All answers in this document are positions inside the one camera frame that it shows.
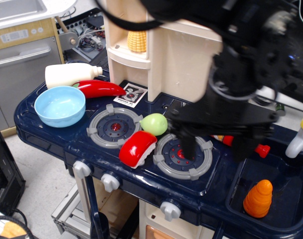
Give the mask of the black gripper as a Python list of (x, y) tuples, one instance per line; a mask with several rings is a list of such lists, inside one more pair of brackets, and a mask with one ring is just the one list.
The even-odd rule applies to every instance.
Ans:
[(250, 156), (259, 139), (273, 132), (277, 112), (249, 102), (255, 92), (232, 95), (222, 84), (207, 86), (197, 102), (168, 112), (170, 132), (180, 140), (184, 157), (195, 156), (196, 136), (232, 135), (233, 159), (241, 162)]

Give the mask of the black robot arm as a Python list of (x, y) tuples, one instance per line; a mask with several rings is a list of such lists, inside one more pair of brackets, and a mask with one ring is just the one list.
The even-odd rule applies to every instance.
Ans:
[(272, 133), (278, 114), (249, 103), (263, 86), (303, 103), (303, 61), (294, 56), (303, 43), (298, 8), (287, 0), (145, 0), (159, 22), (186, 19), (222, 38), (213, 58), (204, 96), (169, 114), (185, 158), (195, 156), (195, 139), (234, 136), (237, 160), (248, 157)]

